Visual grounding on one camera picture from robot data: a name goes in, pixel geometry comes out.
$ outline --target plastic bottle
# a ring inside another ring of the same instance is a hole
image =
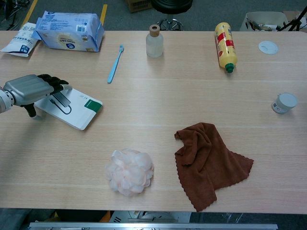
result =
[[[160,34],[160,27],[156,24],[149,27],[149,34],[146,37],[146,53],[153,58],[163,54],[163,36]]]
[[[238,58],[228,23],[219,23],[216,26],[215,43],[220,67],[225,68],[228,73],[232,73]]]

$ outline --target brown cloth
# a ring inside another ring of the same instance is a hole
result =
[[[254,161],[229,151],[213,124],[195,124],[175,138],[184,144],[175,153],[179,180],[196,211],[216,201],[216,189],[248,177]]]

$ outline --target white box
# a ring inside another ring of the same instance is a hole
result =
[[[254,31],[250,22],[263,25],[278,25],[280,27],[288,24],[286,15],[281,12],[249,12],[245,15],[240,31]]]
[[[84,130],[103,103],[78,90],[62,90],[45,97],[34,105],[66,124]]]

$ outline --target toothbrush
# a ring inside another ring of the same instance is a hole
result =
[[[119,58],[120,58],[120,55],[121,53],[124,51],[124,46],[123,45],[120,45],[119,46],[119,53],[118,53],[118,57],[117,59],[115,60],[114,64],[113,64],[113,67],[112,67],[112,70],[109,74],[109,77],[107,78],[107,83],[110,84],[114,78],[114,74],[115,74],[115,71],[116,71],[116,68],[117,68],[117,65],[118,65],[118,61],[119,61]]]

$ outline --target red label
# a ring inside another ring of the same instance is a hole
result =
[[[221,33],[217,37],[217,44],[219,44],[220,41],[222,41],[226,37],[225,32]]]
[[[226,40],[226,46],[233,46],[233,47],[235,47],[234,41],[233,40]]]

